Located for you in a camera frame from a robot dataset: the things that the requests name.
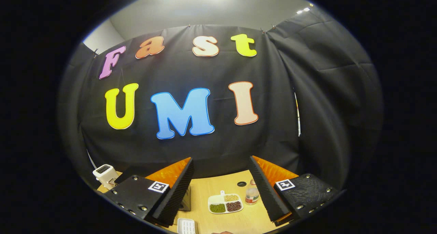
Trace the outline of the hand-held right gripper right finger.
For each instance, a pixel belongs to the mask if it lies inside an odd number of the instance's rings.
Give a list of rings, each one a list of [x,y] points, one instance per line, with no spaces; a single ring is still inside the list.
[[[250,157],[249,171],[276,226],[307,219],[340,196],[340,190],[311,173],[297,175],[257,156]]]

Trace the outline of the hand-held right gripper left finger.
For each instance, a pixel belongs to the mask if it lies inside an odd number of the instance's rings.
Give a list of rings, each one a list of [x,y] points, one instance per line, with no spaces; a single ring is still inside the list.
[[[128,214],[164,227],[173,225],[195,171],[191,157],[148,176],[123,172],[103,195]]]

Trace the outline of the black electric oven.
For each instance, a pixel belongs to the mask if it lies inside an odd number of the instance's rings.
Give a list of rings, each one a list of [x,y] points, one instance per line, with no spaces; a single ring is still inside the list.
[[[140,175],[142,177],[146,177],[146,176],[156,172],[156,170],[155,171],[153,171],[153,170],[150,171],[150,170],[148,170],[145,167],[129,166],[127,169],[125,169],[123,171],[117,170],[116,172],[119,175],[127,173],[127,174],[130,174],[130,175],[138,174],[138,175]],[[186,192],[185,192],[184,198],[181,201],[181,204],[179,206],[179,209],[178,209],[179,211],[191,211],[191,208],[192,208],[191,207],[191,193],[192,193],[192,189],[191,189],[191,186],[189,185],[187,190],[186,190]]]

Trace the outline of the small clear bottle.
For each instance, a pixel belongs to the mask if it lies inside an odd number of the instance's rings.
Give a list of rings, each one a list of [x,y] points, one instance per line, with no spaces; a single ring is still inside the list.
[[[254,205],[258,202],[260,197],[260,193],[256,186],[256,183],[253,179],[247,184],[247,188],[245,190],[245,203],[247,205]]]

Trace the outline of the white ribbed tray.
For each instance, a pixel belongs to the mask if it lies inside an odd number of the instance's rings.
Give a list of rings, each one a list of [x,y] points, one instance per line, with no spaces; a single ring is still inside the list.
[[[177,233],[178,234],[199,234],[197,223],[192,219],[178,218]]]

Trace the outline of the white divided plate with beans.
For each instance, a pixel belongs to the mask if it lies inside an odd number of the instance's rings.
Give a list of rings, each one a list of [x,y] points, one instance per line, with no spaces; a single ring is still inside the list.
[[[212,214],[239,212],[243,208],[243,202],[238,194],[220,191],[220,194],[208,198],[208,210]]]

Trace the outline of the white toaster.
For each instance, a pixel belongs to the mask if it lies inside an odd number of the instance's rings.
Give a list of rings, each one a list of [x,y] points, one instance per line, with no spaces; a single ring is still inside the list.
[[[117,185],[115,180],[119,177],[114,167],[108,164],[96,168],[93,175],[107,190],[111,190]]]

